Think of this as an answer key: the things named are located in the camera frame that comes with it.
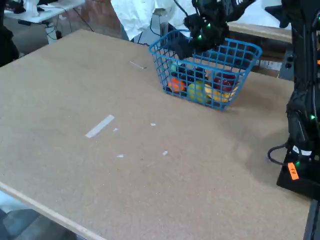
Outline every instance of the blue plastic basket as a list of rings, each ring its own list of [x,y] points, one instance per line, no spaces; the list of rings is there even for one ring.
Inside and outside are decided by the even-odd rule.
[[[185,38],[174,30],[149,47],[163,90],[211,108],[225,110],[236,98],[246,78],[262,54],[254,44],[225,39],[217,49],[194,52],[179,60],[171,43]]]

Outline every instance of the orange tag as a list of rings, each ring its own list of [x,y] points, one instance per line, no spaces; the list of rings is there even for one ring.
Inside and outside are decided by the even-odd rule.
[[[289,169],[292,180],[299,179],[299,176],[298,176],[298,173],[296,170],[296,166],[292,162],[288,163],[288,169]]]

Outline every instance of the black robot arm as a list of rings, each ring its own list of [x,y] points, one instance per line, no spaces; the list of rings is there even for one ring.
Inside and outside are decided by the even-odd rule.
[[[180,58],[221,45],[229,35],[228,22],[239,19],[254,0],[192,0],[196,13],[184,19],[191,40],[183,44]],[[293,93],[286,106],[288,140],[271,148],[269,159],[282,166],[277,184],[320,200],[320,88],[317,31],[320,31],[319,0],[282,0],[281,27],[292,26],[294,66]],[[286,148],[284,161],[271,157]]]

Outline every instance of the wooden table surface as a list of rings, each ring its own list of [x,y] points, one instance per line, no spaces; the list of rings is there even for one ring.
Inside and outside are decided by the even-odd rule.
[[[229,22],[228,25],[233,32],[292,43],[291,30],[236,22]]]
[[[83,237],[303,238],[310,200],[266,160],[288,137],[291,82],[251,73],[220,112],[163,93],[146,47],[78,31],[0,84],[0,189]]]

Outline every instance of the yellow fruit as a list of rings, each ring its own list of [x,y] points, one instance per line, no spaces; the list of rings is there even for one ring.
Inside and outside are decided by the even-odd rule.
[[[213,98],[218,103],[227,103],[232,100],[232,97],[236,94],[238,86],[236,86],[232,92],[221,93],[216,89],[212,89],[212,87],[208,84],[204,85],[204,91],[206,96],[209,98]]]

